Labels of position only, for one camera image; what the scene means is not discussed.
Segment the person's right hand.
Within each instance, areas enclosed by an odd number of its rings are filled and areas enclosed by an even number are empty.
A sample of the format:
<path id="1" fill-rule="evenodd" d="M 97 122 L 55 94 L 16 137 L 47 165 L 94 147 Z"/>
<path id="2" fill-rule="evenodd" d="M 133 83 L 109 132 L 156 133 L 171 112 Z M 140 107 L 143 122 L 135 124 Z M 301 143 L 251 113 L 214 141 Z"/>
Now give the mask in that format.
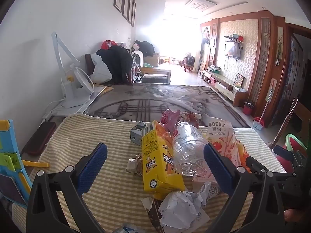
<path id="1" fill-rule="evenodd" d="M 304 216 L 303 211 L 288 209 L 284 211 L 284 218 L 286 222 L 298 223 Z"/>

